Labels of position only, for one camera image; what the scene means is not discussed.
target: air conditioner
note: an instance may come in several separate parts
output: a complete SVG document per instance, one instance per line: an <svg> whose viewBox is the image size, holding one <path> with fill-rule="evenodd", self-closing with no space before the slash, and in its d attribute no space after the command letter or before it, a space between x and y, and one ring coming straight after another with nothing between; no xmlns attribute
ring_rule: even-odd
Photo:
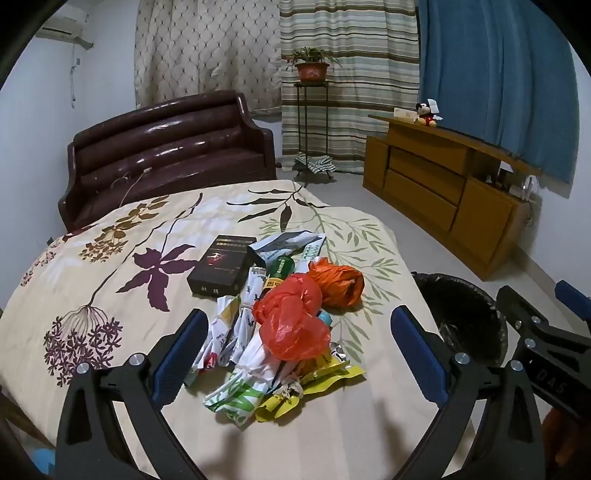
<svg viewBox="0 0 591 480"><path fill-rule="evenodd" d="M82 32L87 24L88 15L84 10L64 5L43 24L35 36L76 43L88 50L93 44L82 40Z"/></svg>

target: black trash bag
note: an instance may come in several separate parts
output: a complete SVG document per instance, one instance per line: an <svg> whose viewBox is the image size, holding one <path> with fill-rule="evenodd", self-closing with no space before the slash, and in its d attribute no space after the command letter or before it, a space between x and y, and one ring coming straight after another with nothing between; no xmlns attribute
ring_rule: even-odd
<svg viewBox="0 0 591 480"><path fill-rule="evenodd" d="M413 272L443 340L481 364L502 365L507 353L505 316L484 290L458 277Z"/></svg>

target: yellow wrapper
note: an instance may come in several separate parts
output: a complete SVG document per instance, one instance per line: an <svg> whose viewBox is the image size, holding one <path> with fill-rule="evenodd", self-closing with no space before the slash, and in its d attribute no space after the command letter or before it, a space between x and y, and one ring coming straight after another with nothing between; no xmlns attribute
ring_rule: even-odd
<svg viewBox="0 0 591 480"><path fill-rule="evenodd" d="M365 373L363 368L357 365L349 365L349 360L344 357L340 346L332 343L332 349L328 348L312 360L301 362L295 370L300 378L300 385L304 388L304 395L322 393L335 382L344 378L354 378ZM278 419L300 403L300 396L292 394L289 398L285 395L272 395L255 410L258 421Z"/></svg>

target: striped curtain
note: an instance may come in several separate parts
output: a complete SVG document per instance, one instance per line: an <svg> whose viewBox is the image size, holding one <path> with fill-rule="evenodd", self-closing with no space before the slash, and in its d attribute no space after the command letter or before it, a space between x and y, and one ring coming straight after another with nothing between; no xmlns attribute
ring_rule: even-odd
<svg viewBox="0 0 591 480"><path fill-rule="evenodd" d="M338 170L363 172L365 137L387 130L368 115L391 115L394 107L414 110L417 103L414 0L280 0L280 28L283 58L299 48L317 47L339 59L341 65L331 65L327 74L328 154ZM281 113L288 158L298 152L297 81L297 69L284 69ZM324 95L323 88L308 88L311 155L325 153Z"/></svg>

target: green and white wrapper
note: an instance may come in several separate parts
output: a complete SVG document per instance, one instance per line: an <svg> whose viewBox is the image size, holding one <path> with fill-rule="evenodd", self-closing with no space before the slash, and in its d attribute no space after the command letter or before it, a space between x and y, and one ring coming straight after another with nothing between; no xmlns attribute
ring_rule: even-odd
<svg viewBox="0 0 591 480"><path fill-rule="evenodd" d="M272 356L257 332L248 343L230 379L205 397L203 404L211 411L224 411L236 425L244 425L262 403L265 394L288 377L297 364L282 362Z"/></svg>
<svg viewBox="0 0 591 480"><path fill-rule="evenodd" d="M255 302L261 298L262 288L265 284L267 271L264 268L251 267L248 271L248 280L240 294L240 310L234 327L228 336L228 342L220 353L217 364L227 367L230 363L237 364L251 341L255 331L256 320L252 315Z"/></svg>

